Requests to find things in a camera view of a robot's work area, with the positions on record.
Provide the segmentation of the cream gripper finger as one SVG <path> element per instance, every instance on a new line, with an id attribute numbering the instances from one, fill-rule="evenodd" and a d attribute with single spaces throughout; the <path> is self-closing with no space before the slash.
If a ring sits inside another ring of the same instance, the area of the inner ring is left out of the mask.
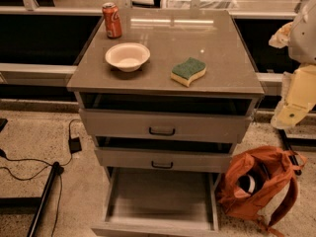
<path id="1" fill-rule="evenodd" d="M 308 112 L 295 105 L 290 105 L 281 100 L 276 105 L 271 125 L 276 129 L 288 129 L 295 127 L 301 122 Z"/>
<path id="2" fill-rule="evenodd" d="M 288 46 L 289 34 L 291 30 L 292 22 L 286 23 L 279 28 L 269 40 L 269 45 L 275 48 L 284 48 Z"/>

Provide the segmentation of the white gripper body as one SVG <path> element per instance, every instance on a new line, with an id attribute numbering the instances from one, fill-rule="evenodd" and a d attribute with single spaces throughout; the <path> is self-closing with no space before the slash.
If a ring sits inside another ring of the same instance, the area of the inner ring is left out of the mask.
<path id="1" fill-rule="evenodd" d="M 285 73 L 284 107 L 288 114 L 308 114 L 316 105 L 316 65 L 301 64 Z"/>

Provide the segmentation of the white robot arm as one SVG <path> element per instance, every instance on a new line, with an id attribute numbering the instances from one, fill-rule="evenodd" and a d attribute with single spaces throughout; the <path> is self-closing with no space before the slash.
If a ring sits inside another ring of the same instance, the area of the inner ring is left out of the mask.
<path id="1" fill-rule="evenodd" d="M 276 48 L 288 47 L 288 55 L 300 63 L 284 73 L 281 100 L 271 120 L 273 127 L 295 127 L 316 105 L 316 0 L 300 7 L 295 19 L 279 28 L 269 40 Z"/>

